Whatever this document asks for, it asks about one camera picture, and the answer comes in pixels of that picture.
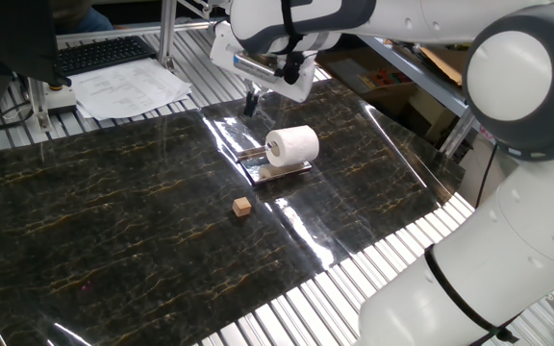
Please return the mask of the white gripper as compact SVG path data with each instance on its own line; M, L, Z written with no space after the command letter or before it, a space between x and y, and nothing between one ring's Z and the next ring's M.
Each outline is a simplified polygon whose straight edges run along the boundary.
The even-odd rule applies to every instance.
M315 65L312 59L305 60L299 69L299 77L294 84L289 84L284 76L277 76L278 69L286 65L285 58L276 58L273 63L263 63L247 54L235 38L231 25L220 22L214 26L215 39L210 59L212 63L243 80L254 83L260 88L275 91L293 101L303 102L314 82ZM243 114L254 114L260 96L247 92Z

